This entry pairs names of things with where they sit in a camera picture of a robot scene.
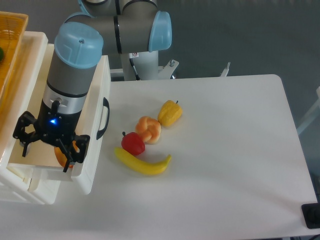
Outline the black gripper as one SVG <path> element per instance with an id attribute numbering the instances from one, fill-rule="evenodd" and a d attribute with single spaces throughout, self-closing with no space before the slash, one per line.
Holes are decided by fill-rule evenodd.
<path id="1" fill-rule="evenodd" d="M 53 101 L 50 107 L 41 102 L 37 118 L 29 111 L 23 112 L 17 120 L 12 136 L 21 142 L 23 157 L 29 153 L 31 143 L 36 141 L 57 147 L 56 159 L 66 173 L 74 167 L 73 163 L 84 162 L 90 136 L 76 134 L 81 112 L 62 113 L 59 112 L 61 106 L 57 100 Z"/>

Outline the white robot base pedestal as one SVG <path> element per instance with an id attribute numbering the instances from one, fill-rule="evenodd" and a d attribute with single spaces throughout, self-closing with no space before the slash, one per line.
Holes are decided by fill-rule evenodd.
<path id="1" fill-rule="evenodd" d="M 110 70 L 117 81 L 146 81 L 174 79 L 179 61 L 170 59 L 166 65 L 159 65 L 159 52 L 133 52 L 120 56 L 122 68 Z"/>

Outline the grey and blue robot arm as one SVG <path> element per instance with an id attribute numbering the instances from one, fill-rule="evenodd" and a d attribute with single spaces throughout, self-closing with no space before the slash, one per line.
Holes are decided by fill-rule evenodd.
<path id="1" fill-rule="evenodd" d="M 78 124 L 96 67 L 102 56 L 162 51 L 172 44 L 169 13 L 154 0 L 80 0 L 79 13 L 59 28 L 39 114 L 25 111 L 13 137 L 24 149 L 42 141 L 60 149 L 64 168 L 85 160 L 88 135 Z"/>

